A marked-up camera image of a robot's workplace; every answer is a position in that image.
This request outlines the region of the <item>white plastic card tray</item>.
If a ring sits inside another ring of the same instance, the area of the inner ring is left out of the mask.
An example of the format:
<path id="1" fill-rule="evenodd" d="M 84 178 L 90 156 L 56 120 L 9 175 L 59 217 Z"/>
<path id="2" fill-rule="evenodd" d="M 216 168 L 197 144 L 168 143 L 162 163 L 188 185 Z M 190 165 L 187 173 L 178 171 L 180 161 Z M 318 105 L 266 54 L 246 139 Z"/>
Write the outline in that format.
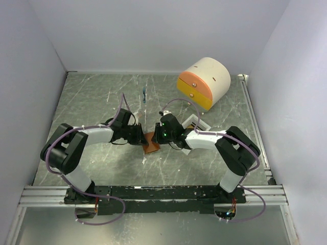
<path id="1" fill-rule="evenodd" d="M 195 114 L 191 114 L 184 122 L 181 123 L 181 125 L 183 126 L 184 129 L 186 128 L 193 129 L 197 122 L 198 122 L 198 116 L 196 116 Z M 201 119 L 199 120 L 198 130 L 209 131 L 210 129 L 211 129 L 210 125 L 208 125 L 206 122 L 204 122 Z M 182 149 L 182 152 L 185 155 L 188 155 L 191 152 L 191 150 Z"/>

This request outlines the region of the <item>brown leather card holder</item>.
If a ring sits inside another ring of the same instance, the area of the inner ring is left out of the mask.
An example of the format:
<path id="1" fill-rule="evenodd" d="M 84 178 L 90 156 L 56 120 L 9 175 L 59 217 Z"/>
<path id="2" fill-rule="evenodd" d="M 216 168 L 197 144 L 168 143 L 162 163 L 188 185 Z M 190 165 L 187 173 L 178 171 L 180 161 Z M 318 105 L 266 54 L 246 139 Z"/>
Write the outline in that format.
<path id="1" fill-rule="evenodd" d="M 160 145 L 152 141 L 152 137 L 154 136 L 154 131 L 146 133 L 144 136 L 148 143 L 148 145 L 143 146 L 143 150 L 145 154 L 150 154 L 160 149 Z"/>

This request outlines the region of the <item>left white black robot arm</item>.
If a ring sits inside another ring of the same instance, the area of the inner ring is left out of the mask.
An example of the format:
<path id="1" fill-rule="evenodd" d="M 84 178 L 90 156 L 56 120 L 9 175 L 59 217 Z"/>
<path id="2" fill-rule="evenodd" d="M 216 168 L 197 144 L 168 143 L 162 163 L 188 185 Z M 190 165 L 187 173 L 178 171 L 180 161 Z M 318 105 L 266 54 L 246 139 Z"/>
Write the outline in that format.
<path id="1" fill-rule="evenodd" d="M 95 183 L 79 166 L 82 153 L 87 146 L 115 144 L 119 139 L 130 145 L 148 145 L 141 123 L 126 109 L 97 126 L 78 128 L 61 124 L 41 150 L 40 159 L 46 162 L 49 170 L 57 169 L 56 173 L 76 188 L 77 198 L 88 204 L 96 197 Z"/>

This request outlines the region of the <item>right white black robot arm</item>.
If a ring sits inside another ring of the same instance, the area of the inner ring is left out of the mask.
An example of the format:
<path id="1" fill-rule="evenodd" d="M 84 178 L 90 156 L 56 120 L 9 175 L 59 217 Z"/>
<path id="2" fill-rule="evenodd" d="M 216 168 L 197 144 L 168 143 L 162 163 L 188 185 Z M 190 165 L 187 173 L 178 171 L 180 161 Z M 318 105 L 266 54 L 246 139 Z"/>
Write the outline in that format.
<path id="1" fill-rule="evenodd" d="M 180 149 L 218 151 L 228 168 L 218 184 L 217 198 L 222 203 L 233 199 L 236 187 L 260 165 L 260 149 L 236 126 L 218 132 L 201 131 L 197 126 L 184 128 L 173 114 L 168 113 L 156 123 L 152 141 L 174 143 Z"/>

